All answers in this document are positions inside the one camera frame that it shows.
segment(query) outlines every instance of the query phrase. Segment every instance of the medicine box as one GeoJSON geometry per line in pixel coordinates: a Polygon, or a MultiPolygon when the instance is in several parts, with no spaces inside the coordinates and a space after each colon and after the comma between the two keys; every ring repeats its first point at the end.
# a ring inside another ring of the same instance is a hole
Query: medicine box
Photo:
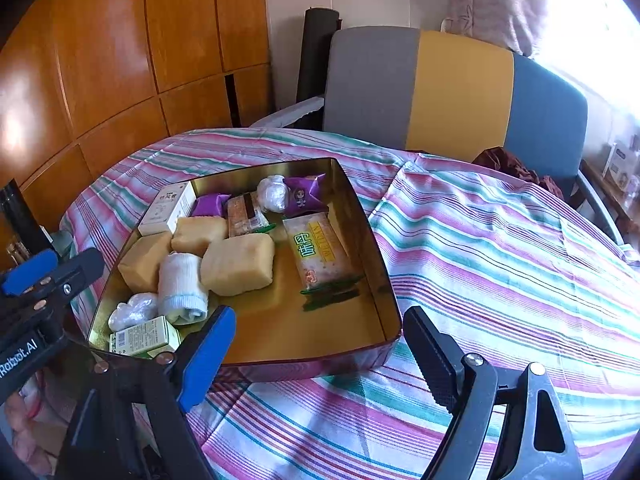
{"type": "Polygon", "coordinates": [[[138,231],[143,236],[164,231],[174,233],[178,218],[189,216],[195,202],[191,182],[164,186],[142,217],[138,231]]]}
{"type": "Polygon", "coordinates": [[[174,352],[182,342],[180,333],[164,316],[111,334],[109,352],[136,357],[155,357],[174,352]]]}

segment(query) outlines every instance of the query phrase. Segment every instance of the red cloth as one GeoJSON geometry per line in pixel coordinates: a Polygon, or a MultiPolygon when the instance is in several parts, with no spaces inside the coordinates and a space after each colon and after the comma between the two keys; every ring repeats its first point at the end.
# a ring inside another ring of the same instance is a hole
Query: red cloth
{"type": "Polygon", "coordinates": [[[535,171],[528,170],[517,156],[509,153],[501,146],[484,150],[484,152],[476,156],[474,164],[482,166],[483,168],[489,168],[490,170],[500,171],[501,173],[514,176],[525,182],[538,184],[538,186],[543,187],[564,202],[562,191],[560,191],[560,188],[550,176],[545,175],[540,178],[535,171]]]}

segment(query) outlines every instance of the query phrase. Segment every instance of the striped fabric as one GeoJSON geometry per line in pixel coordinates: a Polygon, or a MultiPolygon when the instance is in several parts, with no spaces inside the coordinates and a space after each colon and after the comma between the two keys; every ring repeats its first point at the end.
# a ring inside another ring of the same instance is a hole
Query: striped fabric
{"type": "MultiPolygon", "coordinates": [[[[640,260],[543,189],[335,134],[201,130],[111,168],[62,227],[110,268],[165,184],[316,156],[336,156],[353,183],[401,309],[419,304],[495,365],[542,362],[585,478],[605,479],[640,425],[640,260]]],[[[85,332],[103,288],[104,279],[74,305],[85,332]]],[[[503,415],[496,407],[474,478],[486,477],[503,415]]],[[[264,480],[420,478],[450,420],[403,340],[363,374],[216,384],[188,419],[221,478],[264,480]]]]}

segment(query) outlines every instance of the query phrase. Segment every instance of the metal tray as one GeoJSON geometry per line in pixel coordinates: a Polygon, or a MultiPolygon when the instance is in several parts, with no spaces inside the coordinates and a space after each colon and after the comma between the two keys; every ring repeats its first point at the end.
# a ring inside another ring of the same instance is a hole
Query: metal tray
{"type": "MultiPolygon", "coordinates": [[[[191,182],[197,196],[212,192],[239,194],[255,190],[272,174],[308,176],[325,173],[322,200],[329,220],[357,272],[357,297],[314,310],[305,309],[307,298],[296,270],[280,215],[269,214],[277,227],[273,283],[231,298],[209,295],[210,312],[228,304],[236,313],[236,337],[216,377],[217,381],[278,381],[333,375],[380,366],[400,337],[401,316],[388,273],[373,232],[351,187],[334,158],[295,160],[225,171],[191,182]]],[[[92,322],[89,343],[108,349],[108,319],[121,301],[131,296],[118,263],[140,238],[135,229],[124,245],[92,322]]],[[[182,336],[202,324],[180,329],[182,336]]]]}

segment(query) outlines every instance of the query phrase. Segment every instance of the white plastic bag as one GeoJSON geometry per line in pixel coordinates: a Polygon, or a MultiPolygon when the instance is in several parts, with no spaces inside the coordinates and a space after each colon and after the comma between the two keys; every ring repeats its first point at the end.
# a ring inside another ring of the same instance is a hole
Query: white plastic bag
{"type": "Polygon", "coordinates": [[[283,213],[289,199],[289,188],[282,175],[271,175],[258,184],[258,204],[263,210],[283,213]]]}
{"type": "Polygon", "coordinates": [[[127,303],[119,303],[109,316],[109,328],[119,332],[158,317],[158,295],[152,292],[134,294],[127,303]]]}

